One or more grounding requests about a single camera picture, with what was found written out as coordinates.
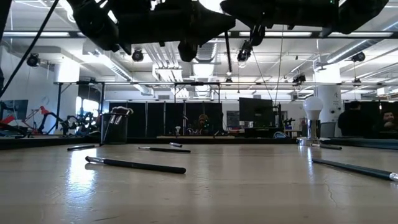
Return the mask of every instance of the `lamp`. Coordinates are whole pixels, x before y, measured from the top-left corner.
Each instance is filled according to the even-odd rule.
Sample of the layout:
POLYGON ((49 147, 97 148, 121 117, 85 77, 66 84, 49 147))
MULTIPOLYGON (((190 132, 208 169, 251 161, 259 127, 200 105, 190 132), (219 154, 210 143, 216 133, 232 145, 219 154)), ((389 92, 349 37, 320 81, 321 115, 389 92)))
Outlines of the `lamp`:
POLYGON ((317 130, 319 123, 319 114, 323 109, 322 100, 318 97, 308 97, 303 104, 305 114, 307 115, 307 137, 309 140, 317 140, 317 130))

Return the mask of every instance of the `robotic arm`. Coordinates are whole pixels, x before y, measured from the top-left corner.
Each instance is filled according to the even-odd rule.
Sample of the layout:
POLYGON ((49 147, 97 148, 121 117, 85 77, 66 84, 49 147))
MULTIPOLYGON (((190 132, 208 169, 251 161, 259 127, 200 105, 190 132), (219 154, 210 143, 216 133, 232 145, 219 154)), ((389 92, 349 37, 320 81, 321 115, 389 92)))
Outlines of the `robotic arm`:
POLYGON ((83 34, 103 50, 122 48, 131 55, 131 44, 180 41, 185 62, 197 48, 235 26, 235 19, 210 11, 192 0, 167 0, 151 10, 150 0, 67 0, 83 34), (118 21, 112 21, 112 11, 118 21))

